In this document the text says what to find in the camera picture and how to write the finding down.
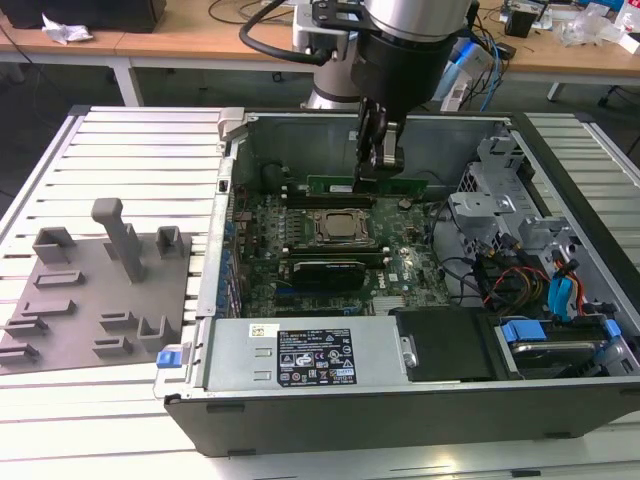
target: power cord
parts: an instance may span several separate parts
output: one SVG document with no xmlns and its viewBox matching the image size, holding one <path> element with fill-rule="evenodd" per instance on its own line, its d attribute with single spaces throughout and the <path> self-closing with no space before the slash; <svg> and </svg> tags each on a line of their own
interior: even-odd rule
<svg viewBox="0 0 640 480">
<path fill-rule="evenodd" d="M 217 20 L 220 23 L 225 23 L 227 25 L 245 25 L 247 23 L 247 21 L 249 21 L 251 19 L 251 15 L 247 14 L 245 12 L 245 10 L 247 8 L 249 8 L 249 7 L 254 6 L 254 5 L 258 5 L 261 2 L 261 0 L 254 0 L 252 2 L 249 2 L 249 3 L 245 4 L 245 5 L 242 5 L 240 8 L 237 9 L 237 14 L 244 19 L 242 21 L 240 21 L 240 20 L 230 20 L 230 19 L 222 18 L 222 17 L 219 17 L 218 15 L 216 15 L 214 13 L 214 10 L 217 7 L 219 7 L 222 2 L 223 2 L 223 0 L 215 0 L 211 5 L 209 5 L 209 9 L 208 9 L 209 16 L 211 18 L 213 18 L 214 20 Z M 265 24 L 269 24 L 269 25 L 291 25 L 291 21 L 289 21 L 289 20 L 281 20 L 281 17 L 285 17 L 287 15 L 291 15 L 292 13 L 293 13 L 293 11 L 279 13 L 277 15 L 273 15 L 272 17 L 265 18 L 260 23 L 265 23 Z"/>
<path fill-rule="evenodd" d="M 249 36 L 249 32 L 253 27 L 264 20 L 268 14 L 273 12 L 284 2 L 285 0 L 273 0 L 269 5 L 266 5 L 262 10 L 251 17 L 245 25 L 240 27 L 240 40 L 242 43 L 260 53 L 288 62 L 317 66 L 322 66 L 327 63 L 331 59 L 331 52 L 328 50 L 318 50 L 314 54 L 307 55 L 306 53 L 292 52 L 290 50 L 284 50 L 272 45 L 267 45 Z"/>
<path fill-rule="evenodd" d="M 13 41 L 13 39 L 9 36 L 9 34 L 7 33 L 7 31 L 4 29 L 4 27 L 0 24 L 0 31 L 2 31 L 3 35 L 5 37 L 7 37 L 7 40 L 9 40 L 9 42 L 11 43 L 11 45 L 13 45 L 13 48 L 16 49 L 16 51 L 22 55 L 24 57 L 24 59 L 29 62 L 31 65 L 33 65 L 33 67 L 38 70 L 40 72 L 40 75 L 42 75 L 42 78 L 44 78 L 52 87 L 53 89 L 58 93 L 58 95 L 60 95 L 60 98 L 62 98 L 65 103 L 67 104 L 67 106 L 69 108 L 71 108 L 71 106 L 73 105 L 73 102 L 69 101 L 69 99 L 67 98 L 67 96 L 62 93 L 62 91 L 60 90 L 60 88 L 58 87 L 58 85 L 56 85 L 56 83 L 51 80 L 47 75 L 44 74 L 44 68 L 40 67 L 39 65 L 36 65 L 30 58 L 29 56 L 24 53 L 24 51 L 16 44 L 16 42 Z"/>
</svg>

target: warning label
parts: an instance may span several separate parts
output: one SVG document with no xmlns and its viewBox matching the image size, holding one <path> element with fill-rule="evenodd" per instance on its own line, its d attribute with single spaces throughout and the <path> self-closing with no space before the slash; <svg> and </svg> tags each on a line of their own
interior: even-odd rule
<svg viewBox="0 0 640 480">
<path fill-rule="evenodd" d="M 279 331 L 278 383 L 283 387 L 356 384 L 351 330 Z"/>
</svg>

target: metal bracket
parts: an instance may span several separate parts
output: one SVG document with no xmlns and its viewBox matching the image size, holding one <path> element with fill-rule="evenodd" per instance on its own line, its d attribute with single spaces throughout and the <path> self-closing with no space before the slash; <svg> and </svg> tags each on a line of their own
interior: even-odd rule
<svg viewBox="0 0 640 480">
<path fill-rule="evenodd" d="M 355 15 L 357 20 L 349 19 L 349 15 Z M 335 30 L 380 32 L 380 29 L 371 21 L 369 12 L 364 5 L 338 3 L 336 0 L 314 2 L 313 23 L 318 27 Z"/>
<path fill-rule="evenodd" d="M 333 60 L 344 60 L 349 48 L 349 33 L 319 27 L 313 21 L 312 6 L 298 5 L 293 20 L 293 49 L 297 52 L 314 53 L 317 50 L 335 52 Z"/>
</svg>

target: blue connector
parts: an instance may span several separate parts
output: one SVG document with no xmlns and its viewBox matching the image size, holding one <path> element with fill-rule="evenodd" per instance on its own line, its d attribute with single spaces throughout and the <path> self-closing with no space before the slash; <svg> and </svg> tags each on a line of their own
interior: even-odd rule
<svg viewBox="0 0 640 480">
<path fill-rule="evenodd" d="M 547 339 L 539 320 L 511 320 L 501 328 L 507 343 L 541 342 Z"/>
<path fill-rule="evenodd" d="M 163 350 L 158 352 L 156 357 L 156 367 L 158 368 L 180 368 L 182 366 L 182 352 L 175 350 Z"/>
<path fill-rule="evenodd" d="M 549 295 L 547 296 L 549 310 L 551 310 L 551 313 L 554 315 L 560 317 L 563 323 L 569 323 L 571 321 L 567 313 L 567 305 L 571 298 L 572 289 L 573 283 L 566 277 L 553 277 L 551 279 Z"/>
<path fill-rule="evenodd" d="M 604 328 L 607 330 L 607 333 L 609 334 L 609 338 L 611 338 L 611 340 L 622 335 L 622 331 L 618 326 L 618 322 L 616 322 L 615 320 L 605 320 Z"/>
</svg>

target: desk leg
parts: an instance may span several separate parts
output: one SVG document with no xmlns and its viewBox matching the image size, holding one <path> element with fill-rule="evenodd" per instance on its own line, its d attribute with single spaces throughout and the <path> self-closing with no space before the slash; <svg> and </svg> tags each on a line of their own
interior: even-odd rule
<svg viewBox="0 0 640 480">
<path fill-rule="evenodd" d="M 564 86 L 564 83 L 554 83 L 551 86 L 551 90 L 549 90 L 549 93 L 547 93 L 547 100 L 549 100 L 550 102 L 555 102 L 562 93 L 562 90 L 564 90 Z"/>
<path fill-rule="evenodd" d="M 126 107 L 144 106 L 136 72 L 133 70 L 129 59 L 126 57 L 115 58 L 110 66 L 116 75 L 124 105 Z"/>
</svg>

